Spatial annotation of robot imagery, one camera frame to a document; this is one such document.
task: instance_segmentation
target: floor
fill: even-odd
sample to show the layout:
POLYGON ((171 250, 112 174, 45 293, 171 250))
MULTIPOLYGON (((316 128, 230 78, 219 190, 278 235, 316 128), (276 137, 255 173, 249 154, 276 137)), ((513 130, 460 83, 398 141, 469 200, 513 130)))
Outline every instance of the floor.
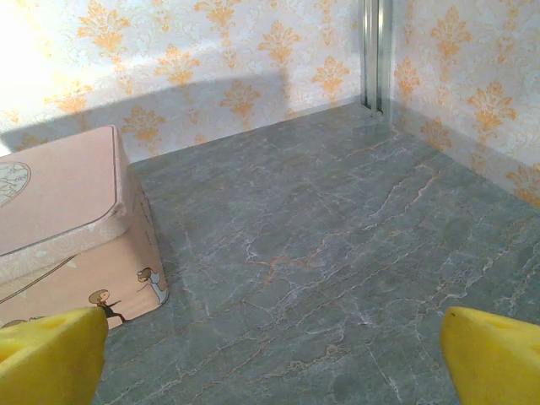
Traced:
POLYGON ((170 298, 94 404, 457 404, 445 310, 540 322, 540 212, 346 105, 136 165, 170 298))

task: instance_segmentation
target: pink box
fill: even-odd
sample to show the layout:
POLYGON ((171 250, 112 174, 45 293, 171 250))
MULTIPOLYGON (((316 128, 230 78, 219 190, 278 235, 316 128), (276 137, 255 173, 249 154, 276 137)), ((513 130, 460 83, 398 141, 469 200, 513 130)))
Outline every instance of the pink box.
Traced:
POLYGON ((0 158, 0 327, 92 305, 116 327, 167 295, 149 205, 114 127, 0 158))

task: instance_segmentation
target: box lid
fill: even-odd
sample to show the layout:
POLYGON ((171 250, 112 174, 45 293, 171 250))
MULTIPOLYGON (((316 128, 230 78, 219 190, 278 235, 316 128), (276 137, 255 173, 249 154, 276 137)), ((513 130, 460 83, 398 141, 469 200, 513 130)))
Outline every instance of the box lid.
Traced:
POLYGON ((125 232, 127 165, 112 126, 0 158, 0 283, 125 232))

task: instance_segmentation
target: damask wallpaper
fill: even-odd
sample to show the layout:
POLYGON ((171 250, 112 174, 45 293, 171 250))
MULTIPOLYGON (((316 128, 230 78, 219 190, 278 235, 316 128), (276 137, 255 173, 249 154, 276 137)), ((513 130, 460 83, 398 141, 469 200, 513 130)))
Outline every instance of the damask wallpaper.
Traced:
POLYGON ((394 2, 394 124, 540 208, 540 0, 394 2))
POLYGON ((115 124, 135 161, 343 103, 362 81, 358 7, 0 2, 0 153, 115 124))

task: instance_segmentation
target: yellow object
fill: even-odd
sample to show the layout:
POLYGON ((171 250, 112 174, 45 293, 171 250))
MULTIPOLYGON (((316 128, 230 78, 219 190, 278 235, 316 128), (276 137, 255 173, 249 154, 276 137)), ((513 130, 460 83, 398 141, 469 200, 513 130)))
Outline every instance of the yellow object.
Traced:
POLYGON ((540 327, 452 307, 440 344, 462 405, 540 404, 540 327))
POLYGON ((0 404, 90 404, 105 363, 107 332, 101 308, 4 326, 0 404))

